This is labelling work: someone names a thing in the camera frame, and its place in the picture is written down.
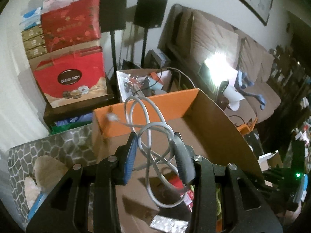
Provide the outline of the beige fluffy slipper pack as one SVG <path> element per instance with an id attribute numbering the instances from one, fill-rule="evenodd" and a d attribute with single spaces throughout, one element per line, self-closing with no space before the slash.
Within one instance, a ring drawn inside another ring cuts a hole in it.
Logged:
<path id="1" fill-rule="evenodd" d="M 34 206 L 40 194 L 51 191 L 66 174 L 66 165 L 51 156 L 40 156 L 34 165 L 34 178 L 24 179 L 26 203 L 29 209 Z"/>

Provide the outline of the orange cardboard box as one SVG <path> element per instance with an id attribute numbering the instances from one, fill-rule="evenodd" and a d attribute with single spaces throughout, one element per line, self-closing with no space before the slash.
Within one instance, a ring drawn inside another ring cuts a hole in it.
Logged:
<path id="1" fill-rule="evenodd" d="M 218 165 L 234 163 L 263 180 L 257 159 L 241 133 L 203 91 L 192 89 L 153 96 L 151 102 L 196 154 Z M 113 155 L 127 142 L 131 130 L 124 125 L 124 113 L 129 109 L 133 109 L 135 124 L 145 124 L 142 108 L 132 102 L 94 111 L 92 146 L 98 160 Z M 145 171 L 134 171 L 127 185 L 116 188 L 116 197 L 122 231 L 151 232 L 149 223 L 159 208 L 146 191 Z"/>

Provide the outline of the red snack packet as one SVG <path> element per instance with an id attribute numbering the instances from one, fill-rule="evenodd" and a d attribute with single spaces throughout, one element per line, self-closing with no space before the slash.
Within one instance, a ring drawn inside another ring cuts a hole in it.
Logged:
<path id="1" fill-rule="evenodd" d="M 171 177 L 169 179 L 169 183 L 171 183 L 178 190 L 180 198 L 183 200 L 183 203 L 186 205 L 188 211 L 192 212 L 194 187 L 192 185 L 186 187 L 177 175 Z"/>

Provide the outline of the black coffee box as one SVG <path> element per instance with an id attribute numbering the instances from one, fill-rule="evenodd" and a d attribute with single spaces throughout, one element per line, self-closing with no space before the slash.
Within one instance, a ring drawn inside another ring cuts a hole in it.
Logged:
<path id="1" fill-rule="evenodd" d="M 185 233 L 188 221 L 155 215 L 149 224 L 150 228 L 166 233 Z"/>

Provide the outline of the white printed plastic bag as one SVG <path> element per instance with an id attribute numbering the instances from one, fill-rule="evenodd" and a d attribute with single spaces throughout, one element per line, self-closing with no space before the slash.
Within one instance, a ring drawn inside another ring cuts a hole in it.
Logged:
<path id="1" fill-rule="evenodd" d="M 38 197 L 36 198 L 34 204 L 32 205 L 31 209 L 29 210 L 27 220 L 30 221 L 32 217 L 35 215 L 41 204 L 45 201 L 47 198 L 48 193 L 46 192 L 41 192 Z"/>

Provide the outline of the brown sofa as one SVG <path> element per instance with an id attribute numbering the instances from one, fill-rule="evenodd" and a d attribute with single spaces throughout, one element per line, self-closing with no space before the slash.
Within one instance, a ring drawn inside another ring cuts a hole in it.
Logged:
<path id="1" fill-rule="evenodd" d="M 257 117 L 257 122 L 262 123 L 281 104 L 281 98 L 268 85 L 275 58 L 230 23 L 201 10 L 175 4 L 170 9 L 161 44 L 173 66 L 211 98 L 198 72 L 211 54 L 226 54 L 231 66 L 238 71 L 234 88 L 245 98 L 237 111 L 225 107 L 232 121 L 238 123 L 239 117 L 244 121 Z"/>

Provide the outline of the red collection gift bag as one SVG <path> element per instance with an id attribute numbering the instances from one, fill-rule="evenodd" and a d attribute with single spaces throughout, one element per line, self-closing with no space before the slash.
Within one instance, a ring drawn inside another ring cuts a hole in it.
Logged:
<path id="1" fill-rule="evenodd" d="M 100 47 L 42 61 L 34 70 L 34 77 L 52 108 L 107 95 Z"/>

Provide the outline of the open cluttered cardboard box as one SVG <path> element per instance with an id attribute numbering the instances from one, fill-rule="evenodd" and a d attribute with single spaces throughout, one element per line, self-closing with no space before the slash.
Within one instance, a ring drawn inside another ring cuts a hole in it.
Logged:
<path id="1" fill-rule="evenodd" d="M 151 96 L 158 91 L 159 94 L 169 93 L 172 87 L 172 73 L 164 69 L 132 69 L 118 70 L 117 84 L 120 102 L 129 96 Z"/>

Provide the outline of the bright portable lamp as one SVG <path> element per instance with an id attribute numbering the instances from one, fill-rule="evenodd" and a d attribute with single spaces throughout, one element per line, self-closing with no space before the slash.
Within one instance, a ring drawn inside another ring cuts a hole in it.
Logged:
<path id="1" fill-rule="evenodd" d="M 215 52 L 202 63 L 198 75 L 207 86 L 212 98 L 217 99 L 221 92 L 221 83 L 234 86 L 238 71 L 231 66 L 224 52 Z"/>

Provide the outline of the stacked olive boxes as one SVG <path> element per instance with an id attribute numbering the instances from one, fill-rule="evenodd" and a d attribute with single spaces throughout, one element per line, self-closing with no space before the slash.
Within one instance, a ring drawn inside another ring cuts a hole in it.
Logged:
<path id="1" fill-rule="evenodd" d="M 47 53 L 42 25 L 24 30 L 22 40 L 27 59 L 33 59 Z"/>

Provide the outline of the red floral gift box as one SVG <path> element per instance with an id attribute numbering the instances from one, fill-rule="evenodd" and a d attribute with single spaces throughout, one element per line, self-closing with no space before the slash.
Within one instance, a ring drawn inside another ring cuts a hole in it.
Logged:
<path id="1" fill-rule="evenodd" d="M 47 52 L 101 38 L 100 0 L 79 0 L 41 15 Z"/>

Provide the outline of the left black speaker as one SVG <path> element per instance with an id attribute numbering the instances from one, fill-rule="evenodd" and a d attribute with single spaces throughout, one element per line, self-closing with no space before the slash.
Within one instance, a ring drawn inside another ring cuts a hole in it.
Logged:
<path id="1" fill-rule="evenodd" d="M 115 49 L 115 31 L 126 28 L 125 12 L 127 0 L 100 0 L 99 21 L 102 33 L 109 32 L 111 37 L 111 51 L 113 61 L 113 72 L 116 79 L 118 70 Z"/>

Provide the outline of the black speaker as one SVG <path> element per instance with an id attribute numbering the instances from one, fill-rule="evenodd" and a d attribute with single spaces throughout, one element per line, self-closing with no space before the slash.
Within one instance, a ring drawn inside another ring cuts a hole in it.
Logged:
<path id="1" fill-rule="evenodd" d="M 145 51 L 147 48 L 148 31 L 162 25 L 168 0 L 138 0 L 136 5 L 134 25 L 143 28 L 143 45 L 141 68 L 144 68 Z"/>
<path id="2" fill-rule="evenodd" d="M 125 12 L 127 0 L 100 0 L 99 21 L 102 33 L 109 32 L 111 37 L 111 51 L 113 61 L 113 72 L 116 79 L 118 70 L 115 49 L 115 31 L 126 28 Z"/>

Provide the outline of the right black speaker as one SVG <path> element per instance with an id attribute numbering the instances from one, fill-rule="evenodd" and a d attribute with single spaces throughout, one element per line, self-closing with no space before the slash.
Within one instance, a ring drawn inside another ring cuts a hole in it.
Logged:
<path id="1" fill-rule="evenodd" d="M 168 0 L 138 0 L 136 5 L 134 25 L 143 28 L 143 45 L 141 68 L 144 68 L 145 51 L 147 48 L 148 31 L 162 25 Z"/>

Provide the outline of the pink tissue pack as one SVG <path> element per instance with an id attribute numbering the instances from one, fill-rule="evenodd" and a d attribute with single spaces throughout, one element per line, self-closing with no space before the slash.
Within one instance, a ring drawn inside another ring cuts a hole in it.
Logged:
<path id="1" fill-rule="evenodd" d="M 73 0 L 45 0 L 43 2 L 43 9 L 45 10 L 59 9 L 70 5 L 70 3 L 72 2 Z"/>

